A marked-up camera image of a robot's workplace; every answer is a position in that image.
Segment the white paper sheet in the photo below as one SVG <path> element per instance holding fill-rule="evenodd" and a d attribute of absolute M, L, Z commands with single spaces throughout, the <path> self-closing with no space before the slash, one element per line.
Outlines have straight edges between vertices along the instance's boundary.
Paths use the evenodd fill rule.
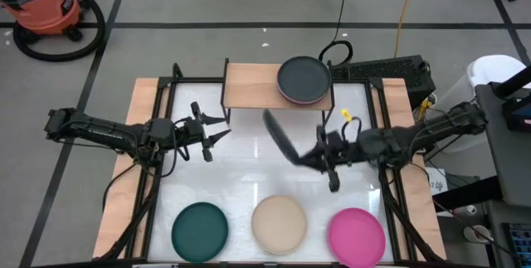
<path fill-rule="evenodd" d="M 443 169 L 426 167 L 426 171 L 429 175 L 429 184 L 432 196 L 446 192 L 448 190 L 446 173 Z"/>

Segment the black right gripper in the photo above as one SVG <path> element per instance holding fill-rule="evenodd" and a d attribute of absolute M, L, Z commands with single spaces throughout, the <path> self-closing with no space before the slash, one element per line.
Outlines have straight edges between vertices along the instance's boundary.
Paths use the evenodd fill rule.
<path fill-rule="evenodd" d="M 327 173 L 330 182 L 338 182 L 339 176 L 335 168 L 358 161 L 358 144 L 343 139 L 338 131 L 326 133 L 322 125 L 317 126 L 316 133 L 317 144 L 299 157 L 296 166 Z"/>

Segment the black plate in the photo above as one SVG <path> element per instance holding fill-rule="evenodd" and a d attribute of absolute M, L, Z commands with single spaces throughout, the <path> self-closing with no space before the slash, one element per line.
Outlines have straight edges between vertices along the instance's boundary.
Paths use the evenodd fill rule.
<path fill-rule="evenodd" d="M 264 110 L 262 115 L 265 127 L 283 155 L 294 165 L 300 165 L 300 156 L 290 139 L 285 134 L 275 116 L 270 110 Z"/>

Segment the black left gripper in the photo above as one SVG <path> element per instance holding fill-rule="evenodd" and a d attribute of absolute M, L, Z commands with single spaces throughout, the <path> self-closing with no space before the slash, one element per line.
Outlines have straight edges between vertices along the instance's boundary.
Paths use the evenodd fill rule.
<path fill-rule="evenodd" d="M 217 141 L 228 135 L 231 130 L 227 129 L 222 132 L 206 136 L 204 125 L 226 123 L 224 117 L 217 118 L 204 114 L 199 107 L 198 102 L 191 103 L 192 117 L 188 117 L 183 125 L 183 143 L 186 145 L 200 144 L 204 150 L 213 147 Z"/>

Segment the dark grey plate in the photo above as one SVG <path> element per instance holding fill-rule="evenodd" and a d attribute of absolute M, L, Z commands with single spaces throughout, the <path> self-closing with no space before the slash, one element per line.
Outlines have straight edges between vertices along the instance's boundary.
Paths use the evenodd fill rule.
<path fill-rule="evenodd" d="M 296 56 L 280 66 L 276 84 L 291 98 L 312 100 L 329 91 L 332 77 L 322 61 L 310 56 Z"/>

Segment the purple plate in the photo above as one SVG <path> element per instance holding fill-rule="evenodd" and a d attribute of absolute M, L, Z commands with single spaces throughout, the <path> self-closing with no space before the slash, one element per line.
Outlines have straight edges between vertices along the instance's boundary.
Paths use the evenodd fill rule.
<path fill-rule="evenodd" d="M 301 100 L 301 99 L 294 99 L 294 98 L 291 98 L 289 97 L 285 92 L 283 92 L 282 90 L 279 90 L 281 96 L 283 96 L 285 99 L 287 99 L 289 102 L 292 102 L 296 105 L 313 105 L 313 104 L 316 104 L 318 102 L 320 102 L 321 100 L 323 100 L 329 93 L 329 91 L 327 91 L 325 94 L 321 95 L 319 98 L 316 98 L 316 99 L 312 99 L 312 100 Z"/>

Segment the grey desk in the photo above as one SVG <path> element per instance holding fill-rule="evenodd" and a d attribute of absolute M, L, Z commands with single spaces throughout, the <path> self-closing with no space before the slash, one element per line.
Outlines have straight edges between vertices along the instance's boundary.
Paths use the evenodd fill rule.
<path fill-rule="evenodd" d="M 505 100 L 490 85 L 477 85 L 475 93 L 488 120 L 486 134 L 503 199 L 531 207 L 531 133 L 510 130 L 502 115 Z"/>

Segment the black keypad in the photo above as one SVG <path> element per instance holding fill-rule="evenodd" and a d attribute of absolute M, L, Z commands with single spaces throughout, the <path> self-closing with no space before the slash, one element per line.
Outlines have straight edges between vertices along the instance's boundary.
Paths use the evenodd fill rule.
<path fill-rule="evenodd" d="M 503 223 L 502 229 L 516 268 L 531 268 L 531 224 Z"/>

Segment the wooden shelf with black frame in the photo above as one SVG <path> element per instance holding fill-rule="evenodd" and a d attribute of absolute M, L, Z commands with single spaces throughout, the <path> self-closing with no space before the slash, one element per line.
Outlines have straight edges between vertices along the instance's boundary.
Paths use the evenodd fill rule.
<path fill-rule="evenodd" d="M 326 96 L 311 105 L 286 99 L 278 89 L 280 64 L 231 63 L 225 59 L 221 106 L 227 122 L 232 109 L 320 110 L 326 124 L 334 110 L 334 85 Z"/>

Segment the magenta plate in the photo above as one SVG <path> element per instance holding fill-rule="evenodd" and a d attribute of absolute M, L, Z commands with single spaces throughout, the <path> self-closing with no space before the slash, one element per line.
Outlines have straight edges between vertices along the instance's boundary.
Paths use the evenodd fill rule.
<path fill-rule="evenodd" d="M 383 257 L 386 237 L 378 219 L 361 208 L 345 208 L 329 221 L 327 243 L 348 268 L 372 268 Z"/>

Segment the dark green plate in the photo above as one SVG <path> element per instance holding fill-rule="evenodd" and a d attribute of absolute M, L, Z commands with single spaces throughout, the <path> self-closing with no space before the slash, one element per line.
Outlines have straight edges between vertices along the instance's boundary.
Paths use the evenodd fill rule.
<path fill-rule="evenodd" d="M 203 263 L 223 250 L 228 233 L 226 215 L 218 206 L 196 202 L 185 207 L 175 218 L 171 242 L 183 260 Z"/>

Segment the white table mat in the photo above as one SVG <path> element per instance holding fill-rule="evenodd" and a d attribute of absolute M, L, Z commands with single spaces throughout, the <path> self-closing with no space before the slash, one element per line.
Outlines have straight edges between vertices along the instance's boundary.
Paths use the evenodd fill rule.
<path fill-rule="evenodd" d="M 192 114 L 190 104 L 198 102 L 201 111 L 222 117 L 221 84 L 179 84 L 173 102 L 172 120 Z M 365 86 L 334 85 L 335 107 L 326 131 L 340 130 L 342 109 L 362 120 L 363 130 L 372 127 Z M 300 155 L 317 141 L 316 126 L 322 114 L 315 110 L 272 110 Z M 171 230 L 177 215 L 195 202 L 210 202 L 227 216 L 229 236 L 224 249 L 212 261 L 258 262 L 330 262 L 326 231 L 330 218 L 348 207 L 371 212 L 382 224 L 386 250 L 382 261 L 393 261 L 388 238 L 387 217 L 381 199 L 378 172 L 370 163 L 351 167 L 338 166 L 340 189 L 329 191 L 329 178 L 313 169 L 293 166 L 279 151 L 262 120 L 262 110 L 231 111 L 230 127 L 226 124 L 206 126 L 207 134 L 225 129 L 231 132 L 211 150 L 213 160 L 205 162 L 202 146 L 189 146 L 190 160 L 178 155 L 173 173 L 161 181 L 154 223 L 150 237 L 148 261 L 175 262 L 182 258 L 173 249 Z M 287 255 L 273 255 L 262 250 L 251 230 L 255 206 L 272 195 L 294 197 L 307 215 L 308 229 L 302 245 Z"/>

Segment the black aluminium table frame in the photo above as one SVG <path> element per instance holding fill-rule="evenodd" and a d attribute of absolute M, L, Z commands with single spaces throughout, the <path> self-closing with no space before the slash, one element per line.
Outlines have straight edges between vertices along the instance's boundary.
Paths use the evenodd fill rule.
<path fill-rule="evenodd" d="M 410 101 L 404 80 L 394 78 L 371 77 L 365 80 L 370 91 L 367 94 L 370 104 L 369 113 L 373 125 L 408 126 L 413 123 Z M 129 124 L 143 123 L 153 117 L 170 115 L 173 107 L 172 86 L 176 84 L 170 77 L 138 78 L 134 83 L 126 121 Z M 120 175 L 114 187 L 109 190 L 100 223 L 98 237 L 93 255 L 102 256 L 114 244 L 140 206 L 150 194 L 157 194 L 160 182 L 146 172 L 126 174 L 124 171 L 132 163 L 130 157 L 119 156 L 115 162 L 114 175 Z M 412 225 L 422 236 L 426 244 L 440 257 L 446 252 L 441 230 L 436 220 L 435 208 L 427 183 L 421 180 L 424 162 L 416 156 L 400 173 L 401 184 L 394 188 L 394 193 L 402 193 L 402 206 Z M 151 205 L 133 232 L 130 242 L 119 258 L 145 257 L 148 251 L 151 223 L 154 219 L 155 206 Z"/>

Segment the white cup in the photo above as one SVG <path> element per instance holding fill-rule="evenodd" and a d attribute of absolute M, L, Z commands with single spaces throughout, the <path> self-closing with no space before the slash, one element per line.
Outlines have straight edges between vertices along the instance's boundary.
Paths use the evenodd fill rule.
<path fill-rule="evenodd" d="M 467 241 L 478 244 L 488 244 L 491 239 L 490 231 L 481 225 L 465 227 L 463 235 Z"/>

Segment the white bin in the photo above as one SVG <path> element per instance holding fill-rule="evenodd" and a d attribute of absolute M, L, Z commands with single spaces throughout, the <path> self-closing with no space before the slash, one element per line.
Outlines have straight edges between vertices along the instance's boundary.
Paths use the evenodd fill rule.
<path fill-rule="evenodd" d="M 448 112 L 451 107 L 461 102 L 475 98 L 475 87 L 477 85 L 487 85 L 490 82 L 504 82 L 510 77 L 522 71 L 526 65 L 521 61 L 506 55 L 482 56 L 472 61 L 466 68 L 464 75 L 433 105 L 436 110 Z M 477 144 L 486 142 L 486 134 L 463 135 L 459 139 L 456 136 L 443 139 L 437 143 L 437 147 L 442 149 L 455 140 L 448 147 L 443 149 L 443 153 L 457 153 L 472 148 Z"/>

